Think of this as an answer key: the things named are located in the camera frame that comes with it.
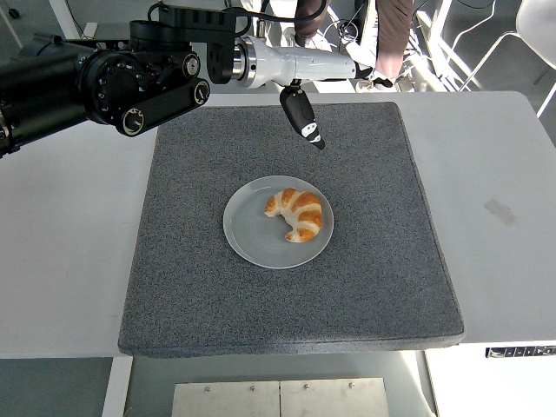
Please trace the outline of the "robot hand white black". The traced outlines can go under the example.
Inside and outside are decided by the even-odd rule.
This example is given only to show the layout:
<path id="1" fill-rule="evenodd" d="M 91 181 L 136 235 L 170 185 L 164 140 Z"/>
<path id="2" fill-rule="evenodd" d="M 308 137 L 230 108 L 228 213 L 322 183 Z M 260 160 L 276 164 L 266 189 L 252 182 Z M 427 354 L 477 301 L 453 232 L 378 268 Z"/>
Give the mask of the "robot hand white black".
<path id="1" fill-rule="evenodd" d="M 273 48 L 256 41 L 255 55 L 255 79 L 282 86 L 279 99 L 288 121 L 299 136 L 318 149 L 324 149 L 325 142 L 301 83 L 362 79 L 372 72 L 370 68 L 362 68 L 349 56 L 325 50 Z"/>

